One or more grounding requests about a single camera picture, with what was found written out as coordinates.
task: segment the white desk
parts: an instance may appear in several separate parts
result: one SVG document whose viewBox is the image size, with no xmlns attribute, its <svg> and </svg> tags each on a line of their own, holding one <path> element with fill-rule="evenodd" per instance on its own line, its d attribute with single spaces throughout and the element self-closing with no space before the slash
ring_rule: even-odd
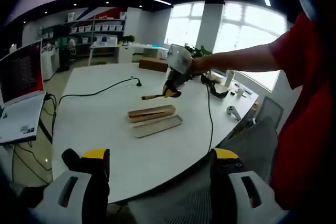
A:
<svg viewBox="0 0 336 224">
<path fill-rule="evenodd" d="M 88 66 L 91 65 L 93 51 L 95 48 L 118 48 L 118 63 L 132 63 L 133 51 L 134 51 L 133 49 L 135 48 L 152 49 L 152 50 L 165 51 L 165 52 L 168 51 L 168 49 L 164 47 L 153 47 L 152 45 L 145 45 L 145 44 L 138 44 L 138 43 L 134 43 L 129 46 L 122 46 L 122 45 L 97 44 L 95 42 L 90 47 L 90 56 L 89 56 Z"/>
<path fill-rule="evenodd" d="M 207 152 L 211 135 L 206 86 L 199 80 L 186 83 L 179 98 L 142 101 L 143 95 L 162 92 L 166 73 L 139 69 L 138 64 L 111 64 L 76 68 L 64 94 L 86 94 L 113 83 L 138 77 L 92 97 L 65 98 L 58 109 L 52 149 L 54 179 L 67 167 L 64 150 L 72 148 L 79 155 L 94 148 L 110 149 L 109 202 L 124 200 L 174 178 L 199 161 Z M 224 100 L 213 96 L 211 113 L 214 122 L 212 147 L 219 144 L 237 125 L 226 113 L 234 105 L 244 115 L 258 95 Z M 158 105 L 173 104 L 183 123 L 172 129 L 144 138 L 135 138 L 127 122 L 127 112 Z"/>
</svg>

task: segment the laptop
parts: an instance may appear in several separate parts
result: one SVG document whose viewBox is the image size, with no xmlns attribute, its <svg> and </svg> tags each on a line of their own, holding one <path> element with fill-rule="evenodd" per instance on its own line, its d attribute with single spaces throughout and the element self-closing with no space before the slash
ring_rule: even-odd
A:
<svg viewBox="0 0 336 224">
<path fill-rule="evenodd" d="M 45 92 L 41 40 L 0 59 L 0 145 L 36 139 Z"/>
</svg>

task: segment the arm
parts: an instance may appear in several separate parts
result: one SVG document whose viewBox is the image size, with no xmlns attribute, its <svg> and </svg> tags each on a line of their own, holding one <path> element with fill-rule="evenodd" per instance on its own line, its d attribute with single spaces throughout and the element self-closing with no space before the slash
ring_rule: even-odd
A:
<svg viewBox="0 0 336 224">
<path fill-rule="evenodd" d="M 260 45 L 195 59 L 194 72 L 204 72 L 210 69 L 266 72 L 279 70 L 280 66 L 276 63 L 269 45 Z"/>
<path fill-rule="evenodd" d="M 309 48 L 307 34 L 315 30 L 312 22 L 301 14 L 288 32 L 268 45 L 232 52 L 220 52 L 194 60 L 192 71 L 210 69 L 267 72 L 283 70 L 292 89 L 303 84 L 306 76 L 305 51 Z"/>
</svg>

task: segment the potted plant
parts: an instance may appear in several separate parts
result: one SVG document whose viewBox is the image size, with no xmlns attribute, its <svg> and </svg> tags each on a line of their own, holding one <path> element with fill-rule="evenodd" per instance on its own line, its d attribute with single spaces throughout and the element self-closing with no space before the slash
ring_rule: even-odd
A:
<svg viewBox="0 0 336 224">
<path fill-rule="evenodd" d="M 129 44 L 135 42 L 135 37 L 133 35 L 123 36 L 120 38 L 120 41 L 124 46 L 128 46 Z"/>
<path fill-rule="evenodd" d="M 187 49 L 191 53 L 193 58 L 200 58 L 206 55 L 212 55 L 212 52 L 206 50 L 204 46 L 201 46 L 201 49 L 198 49 L 196 47 L 189 47 L 189 46 L 185 46 L 184 48 Z"/>
</svg>

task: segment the wooden block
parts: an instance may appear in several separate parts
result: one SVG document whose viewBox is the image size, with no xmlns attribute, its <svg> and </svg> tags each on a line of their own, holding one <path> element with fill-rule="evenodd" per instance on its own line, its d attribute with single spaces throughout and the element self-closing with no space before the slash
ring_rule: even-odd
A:
<svg viewBox="0 0 336 224">
<path fill-rule="evenodd" d="M 165 105 L 145 110 L 135 110 L 128 112 L 130 123 L 147 121 L 155 118 L 162 118 L 175 113 L 176 108 L 173 105 Z"/>
<path fill-rule="evenodd" d="M 139 68 L 155 70 L 159 72 L 167 72 L 168 63 L 166 60 L 153 59 L 153 58 L 140 58 Z"/>
<path fill-rule="evenodd" d="M 142 138 L 149 136 L 157 132 L 168 130 L 172 127 L 176 127 L 182 123 L 180 116 L 175 115 L 168 118 L 159 119 L 153 122 L 148 122 L 133 128 L 134 136 Z"/>
</svg>

